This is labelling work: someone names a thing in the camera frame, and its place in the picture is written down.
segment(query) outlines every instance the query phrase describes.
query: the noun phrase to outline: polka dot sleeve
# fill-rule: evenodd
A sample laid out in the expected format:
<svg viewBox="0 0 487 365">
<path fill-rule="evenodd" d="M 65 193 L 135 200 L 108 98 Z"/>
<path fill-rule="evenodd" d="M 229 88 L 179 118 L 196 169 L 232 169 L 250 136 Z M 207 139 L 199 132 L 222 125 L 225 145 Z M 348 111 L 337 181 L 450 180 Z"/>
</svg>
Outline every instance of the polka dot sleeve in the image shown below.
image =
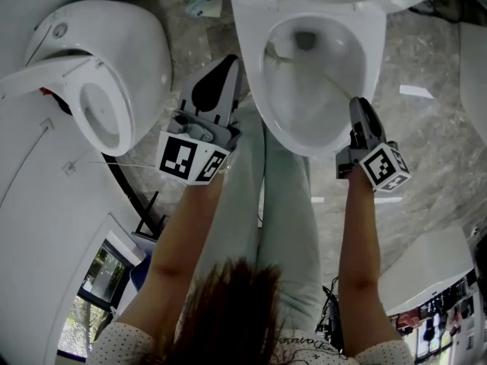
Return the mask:
<svg viewBox="0 0 487 365">
<path fill-rule="evenodd" d="M 93 343 L 89 365 L 129 365 L 140 362 L 154 346 L 150 335 L 124 323 L 111 323 Z"/>
<path fill-rule="evenodd" d="M 377 344 L 357 354 L 361 365 L 413 365 L 411 352 L 404 341 L 389 341 Z"/>
</svg>

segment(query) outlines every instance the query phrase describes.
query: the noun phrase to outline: brown hair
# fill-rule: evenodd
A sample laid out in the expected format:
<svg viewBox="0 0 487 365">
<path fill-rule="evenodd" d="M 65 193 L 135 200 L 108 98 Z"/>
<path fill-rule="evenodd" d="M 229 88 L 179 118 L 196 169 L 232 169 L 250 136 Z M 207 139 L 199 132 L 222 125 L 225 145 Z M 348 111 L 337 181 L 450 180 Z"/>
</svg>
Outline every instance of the brown hair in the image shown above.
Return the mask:
<svg viewBox="0 0 487 365">
<path fill-rule="evenodd" d="M 256 270 L 244 259 L 213 268 L 186 302 L 179 334 L 164 356 L 141 363 L 268 365 L 280 330 L 279 276 L 277 268 Z"/>
</svg>

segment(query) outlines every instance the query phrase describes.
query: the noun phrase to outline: white polka dot shirt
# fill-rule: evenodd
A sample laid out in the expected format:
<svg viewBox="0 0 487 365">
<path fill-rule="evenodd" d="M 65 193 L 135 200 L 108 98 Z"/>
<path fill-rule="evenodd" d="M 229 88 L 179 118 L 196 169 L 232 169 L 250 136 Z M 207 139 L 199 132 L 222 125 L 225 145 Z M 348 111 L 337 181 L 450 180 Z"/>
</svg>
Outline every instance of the white polka dot shirt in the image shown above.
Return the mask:
<svg viewBox="0 0 487 365">
<path fill-rule="evenodd" d="M 88 365 L 138 365 L 145 354 L 151 353 L 153 345 L 154 340 L 143 331 L 115 322 L 101 333 L 86 362 Z M 404 341 L 384 342 L 355 358 L 347 358 L 315 334 L 284 330 L 270 361 L 271 365 L 280 363 L 413 365 L 413 359 Z"/>
</svg>

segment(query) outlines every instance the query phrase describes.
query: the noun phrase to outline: leg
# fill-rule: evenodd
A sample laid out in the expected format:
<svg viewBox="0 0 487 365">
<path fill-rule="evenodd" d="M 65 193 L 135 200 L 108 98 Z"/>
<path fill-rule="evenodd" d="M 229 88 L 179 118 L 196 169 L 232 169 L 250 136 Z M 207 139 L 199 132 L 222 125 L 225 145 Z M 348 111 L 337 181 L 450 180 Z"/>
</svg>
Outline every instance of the leg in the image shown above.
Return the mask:
<svg viewBox="0 0 487 365">
<path fill-rule="evenodd" d="M 277 265 L 281 322 L 314 332 L 323 307 L 320 248 L 307 159 L 282 147 L 266 129 L 263 238 L 257 265 Z"/>
<path fill-rule="evenodd" d="M 256 263 L 257 212 L 264 177 L 262 120 L 250 98 L 242 102 L 235 116 L 242 136 L 230 159 L 231 168 L 225 175 L 212 228 L 196 267 L 198 278 L 228 259 L 245 257 L 250 264 Z"/>
</svg>

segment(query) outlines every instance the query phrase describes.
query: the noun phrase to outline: floor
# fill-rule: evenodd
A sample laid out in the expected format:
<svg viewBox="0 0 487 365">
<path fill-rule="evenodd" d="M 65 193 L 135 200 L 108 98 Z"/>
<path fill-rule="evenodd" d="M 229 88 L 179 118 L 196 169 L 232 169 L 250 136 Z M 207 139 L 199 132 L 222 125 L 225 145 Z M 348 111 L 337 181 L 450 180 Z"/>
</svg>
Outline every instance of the floor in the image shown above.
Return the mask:
<svg viewBox="0 0 487 365">
<path fill-rule="evenodd" d="M 154 128 L 120 163 L 152 166 L 158 134 L 177 106 L 181 82 L 201 64 L 240 54 L 231 6 L 218 19 L 189 18 L 188 0 L 124 0 L 154 13 L 164 25 L 173 59 L 173 93 Z M 373 105 L 387 137 L 399 142 L 412 180 L 377 205 L 382 269 L 389 268 L 423 233 L 459 224 L 465 233 L 487 212 L 487 148 L 470 124 L 459 97 L 459 26 L 403 11 L 387 20 L 387 41 Z M 400 93 L 400 85 L 426 89 L 432 98 Z M 154 218 L 170 215 L 183 187 L 153 169 L 123 167 L 143 202 L 159 191 Z M 335 159 L 312 158 L 312 196 L 320 229 L 323 283 L 336 276 L 342 242 L 346 182 L 335 179 Z"/>
</svg>

